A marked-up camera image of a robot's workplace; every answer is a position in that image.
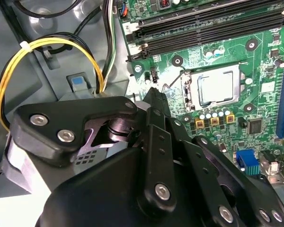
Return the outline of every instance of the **motherboard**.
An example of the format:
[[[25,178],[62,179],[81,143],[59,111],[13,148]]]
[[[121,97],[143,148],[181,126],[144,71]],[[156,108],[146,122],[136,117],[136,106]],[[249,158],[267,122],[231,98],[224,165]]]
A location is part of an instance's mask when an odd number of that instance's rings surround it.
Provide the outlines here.
[[[157,88],[191,137],[207,136],[248,175],[284,183],[284,0],[117,8],[141,98]]]

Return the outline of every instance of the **black ram slot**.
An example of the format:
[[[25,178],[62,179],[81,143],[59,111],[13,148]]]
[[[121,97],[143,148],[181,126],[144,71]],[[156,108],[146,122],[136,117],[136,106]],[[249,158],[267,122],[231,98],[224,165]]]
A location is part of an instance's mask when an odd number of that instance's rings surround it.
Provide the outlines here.
[[[246,19],[236,19],[230,22],[221,23],[214,26],[208,26],[205,28],[192,30],[184,33],[179,33],[177,35],[170,35],[166,36],[160,39],[156,40],[150,40],[147,42],[149,49],[151,49],[151,46],[155,47],[161,47],[165,46],[166,44],[174,45],[177,43],[181,43],[186,41],[187,39],[196,39],[196,38],[205,38],[208,35],[217,35],[221,32],[230,32],[234,28],[240,28],[240,27],[246,27],[251,26],[255,24],[261,24],[265,23],[267,21],[274,21],[276,19],[279,19],[282,21],[282,16],[280,16],[280,12],[270,12],[269,15],[260,15],[258,17],[248,17]]]
[[[146,28],[158,24],[165,24],[168,22],[172,23],[178,19],[187,19],[188,17],[201,15],[211,11],[217,12],[220,10],[229,10],[238,4],[244,7],[244,3],[249,4],[250,2],[257,2],[259,5],[261,5],[261,0],[218,0],[215,2],[209,2],[203,5],[181,9],[172,13],[141,20],[139,27]],[[284,0],[271,0],[271,5],[281,2],[284,3]]]
[[[205,12],[198,15],[193,15],[188,18],[175,18],[173,21],[166,22],[164,24],[156,24],[150,27],[142,28],[136,31],[136,35],[139,37],[146,37],[153,34],[164,33],[176,29],[193,27],[208,20],[231,16],[241,12],[247,12],[255,9],[271,6],[272,4],[278,4],[283,0],[262,0],[262,1],[251,1],[243,2],[241,4],[234,5],[227,9],[218,9],[216,11]]]
[[[284,26],[284,16],[280,11],[268,12],[252,18],[234,20],[230,23],[209,26],[174,36],[149,41],[146,50],[148,56],[192,48],[229,38],[249,35],[256,32]]]

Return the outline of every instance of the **yellow wire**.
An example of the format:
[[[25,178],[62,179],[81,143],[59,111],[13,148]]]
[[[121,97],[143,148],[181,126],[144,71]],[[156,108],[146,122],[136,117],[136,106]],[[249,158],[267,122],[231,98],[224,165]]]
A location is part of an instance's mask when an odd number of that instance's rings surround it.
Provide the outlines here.
[[[102,72],[100,70],[100,67],[98,66],[96,61],[93,59],[93,57],[86,50],[84,50],[81,46],[77,45],[76,43],[73,43],[72,41],[62,39],[62,38],[39,39],[39,40],[31,42],[29,44],[29,46],[33,50],[33,49],[36,49],[40,46],[51,45],[51,44],[68,44],[68,45],[72,45],[72,46],[76,47],[77,49],[79,49],[80,51],[82,51],[85,54],[85,56],[90,60],[90,62],[93,64],[95,71],[98,75],[98,80],[99,80],[99,84],[100,84],[100,92],[103,92],[104,80],[103,80],[103,75],[102,75]],[[29,52],[30,52],[29,50],[22,48],[20,51],[18,51],[15,54],[15,56],[11,59],[11,61],[7,65],[6,70],[5,70],[3,77],[2,77],[2,80],[0,82],[0,122],[7,131],[9,131],[9,129],[4,124],[4,122],[2,120],[2,116],[1,116],[2,100],[3,100],[3,97],[4,97],[5,91],[6,91],[6,87],[9,84],[9,80],[10,80],[16,66],[19,64],[19,62],[22,60],[22,58],[25,57]]]

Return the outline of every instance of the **silver bolt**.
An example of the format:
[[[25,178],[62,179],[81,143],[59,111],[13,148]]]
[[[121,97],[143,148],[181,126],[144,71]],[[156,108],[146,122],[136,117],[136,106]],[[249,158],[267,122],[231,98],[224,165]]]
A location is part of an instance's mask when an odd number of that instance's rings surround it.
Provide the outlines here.
[[[48,119],[40,114],[35,114],[31,116],[30,122],[37,126],[45,126],[48,123]]]
[[[169,200],[170,192],[169,192],[169,189],[165,185],[161,183],[157,184],[155,187],[155,191],[160,199],[165,200],[165,201]]]
[[[160,114],[160,111],[159,111],[159,110],[153,110],[153,112],[154,112],[156,115],[161,116],[161,114]]]
[[[131,104],[131,103],[125,103],[125,105],[126,105],[128,108],[133,109],[133,104]]]
[[[272,210],[271,212],[272,212],[274,218],[275,218],[278,222],[282,222],[282,221],[283,221],[283,220],[282,220],[282,217],[278,214],[278,212],[276,212],[275,210]]]
[[[181,122],[178,121],[178,120],[175,120],[175,124],[176,124],[177,126],[181,126]]]
[[[135,72],[141,72],[142,71],[142,67],[141,67],[141,65],[136,65],[135,67],[134,67],[134,71]]]
[[[75,134],[69,130],[61,130],[58,132],[58,138],[62,142],[71,143],[75,140]]]
[[[263,218],[265,221],[270,222],[270,218],[269,218],[268,214],[266,214],[265,211],[260,210],[260,215],[262,216],[262,218]]]
[[[280,150],[274,150],[274,155],[280,155],[281,151]]]
[[[231,212],[225,206],[220,206],[219,212],[220,212],[221,217],[224,218],[225,221],[227,221],[228,223],[233,222],[233,216]]]
[[[207,140],[204,138],[201,138],[202,143],[207,144]]]

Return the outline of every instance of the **cable tie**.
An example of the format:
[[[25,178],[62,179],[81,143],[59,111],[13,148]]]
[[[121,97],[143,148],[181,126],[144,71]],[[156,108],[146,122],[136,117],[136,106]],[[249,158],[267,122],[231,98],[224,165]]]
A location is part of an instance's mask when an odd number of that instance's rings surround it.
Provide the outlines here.
[[[22,47],[22,49],[26,50],[27,52],[33,52],[33,49],[31,48],[31,46],[29,45],[29,43],[27,41],[23,41],[20,43],[20,46]]]

